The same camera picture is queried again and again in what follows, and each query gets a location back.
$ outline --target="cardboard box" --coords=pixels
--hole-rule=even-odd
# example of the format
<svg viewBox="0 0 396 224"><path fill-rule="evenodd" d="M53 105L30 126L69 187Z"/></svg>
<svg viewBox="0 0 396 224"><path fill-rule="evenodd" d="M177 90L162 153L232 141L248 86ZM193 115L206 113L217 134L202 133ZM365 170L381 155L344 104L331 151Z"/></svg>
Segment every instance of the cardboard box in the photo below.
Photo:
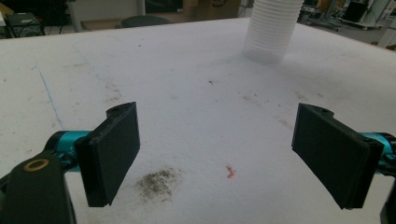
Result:
<svg viewBox="0 0 396 224"><path fill-rule="evenodd" d="M241 0L199 0L197 20L210 21L238 17Z"/></svg>

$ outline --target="stain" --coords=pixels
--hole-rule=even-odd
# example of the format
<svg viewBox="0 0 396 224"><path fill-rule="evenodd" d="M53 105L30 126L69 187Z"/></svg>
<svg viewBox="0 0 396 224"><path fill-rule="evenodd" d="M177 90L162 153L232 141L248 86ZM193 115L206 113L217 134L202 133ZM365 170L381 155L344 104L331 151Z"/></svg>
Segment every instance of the stain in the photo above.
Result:
<svg viewBox="0 0 396 224"><path fill-rule="evenodd" d="M86 64L85 63L75 63L75 64L73 64L73 67L81 67L84 65L86 65Z"/></svg>
<svg viewBox="0 0 396 224"><path fill-rule="evenodd" d="M174 190L181 183L181 171L174 168L161 169L139 179L135 185L144 202L171 201Z"/></svg>
<svg viewBox="0 0 396 224"><path fill-rule="evenodd" d="M215 83L217 83L218 81L217 81L217 80L212 80L212 79L210 79L210 80L208 80L207 82L210 83L212 86L214 86Z"/></svg>
<svg viewBox="0 0 396 224"><path fill-rule="evenodd" d="M115 97L113 97L113 98L110 98L110 99L105 100L105 102L106 102L106 103L115 102L115 101L118 101L119 99L120 99L120 97L115 96Z"/></svg>
<svg viewBox="0 0 396 224"><path fill-rule="evenodd" d="M302 95L301 93L299 93L298 91L295 91L295 93L296 93L296 95L297 95L297 97L298 97L299 100L308 101L308 99L307 99L304 95Z"/></svg>
<svg viewBox="0 0 396 224"><path fill-rule="evenodd" d="M260 104L260 101L259 101L256 97L254 97L253 95L245 94L245 95L242 96L242 98L243 98L244 100L246 100L246 101L248 101L248 102L250 102L250 103L256 105L256 106L262 106L262 105Z"/></svg>
<svg viewBox="0 0 396 224"><path fill-rule="evenodd" d="M279 122L283 125L285 125L288 129L290 130L294 130L294 125L288 123L287 121L285 121L284 119L280 119Z"/></svg>

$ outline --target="red mark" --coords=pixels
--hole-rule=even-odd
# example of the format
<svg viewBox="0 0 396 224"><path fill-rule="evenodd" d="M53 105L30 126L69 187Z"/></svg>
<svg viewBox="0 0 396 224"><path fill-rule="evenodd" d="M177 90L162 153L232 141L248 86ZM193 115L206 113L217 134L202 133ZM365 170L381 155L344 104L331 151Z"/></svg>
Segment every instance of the red mark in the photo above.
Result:
<svg viewBox="0 0 396 224"><path fill-rule="evenodd" d="M230 172L230 174L227 176L227 178L231 179L233 178L233 176L235 175L235 170L233 169L233 167L231 167L230 164L226 165L225 168L227 168L227 170Z"/></svg>

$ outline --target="table surface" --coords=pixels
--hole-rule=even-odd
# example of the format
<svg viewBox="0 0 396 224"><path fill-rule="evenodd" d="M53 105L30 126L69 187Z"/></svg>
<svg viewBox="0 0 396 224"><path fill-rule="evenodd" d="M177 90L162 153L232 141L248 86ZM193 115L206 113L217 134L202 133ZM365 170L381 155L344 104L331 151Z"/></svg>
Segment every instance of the table surface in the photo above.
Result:
<svg viewBox="0 0 396 224"><path fill-rule="evenodd" d="M376 175L364 208L341 210L290 145L299 103L396 134L394 52L297 24L283 63L263 65L242 55L247 30L237 19L0 41L0 176L53 133L137 102L142 145L113 204L88 207L80 174L66 174L78 223L379 223L393 178ZM139 184L149 174L159 190Z"/></svg>

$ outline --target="white plastic cup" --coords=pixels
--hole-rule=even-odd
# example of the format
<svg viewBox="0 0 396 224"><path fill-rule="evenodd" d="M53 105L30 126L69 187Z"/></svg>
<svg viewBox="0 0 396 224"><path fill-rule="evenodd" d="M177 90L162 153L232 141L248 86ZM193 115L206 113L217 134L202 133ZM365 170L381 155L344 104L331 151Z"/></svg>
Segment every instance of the white plastic cup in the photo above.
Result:
<svg viewBox="0 0 396 224"><path fill-rule="evenodd" d="M255 0L244 54L268 64L282 62L303 0Z"/></svg>

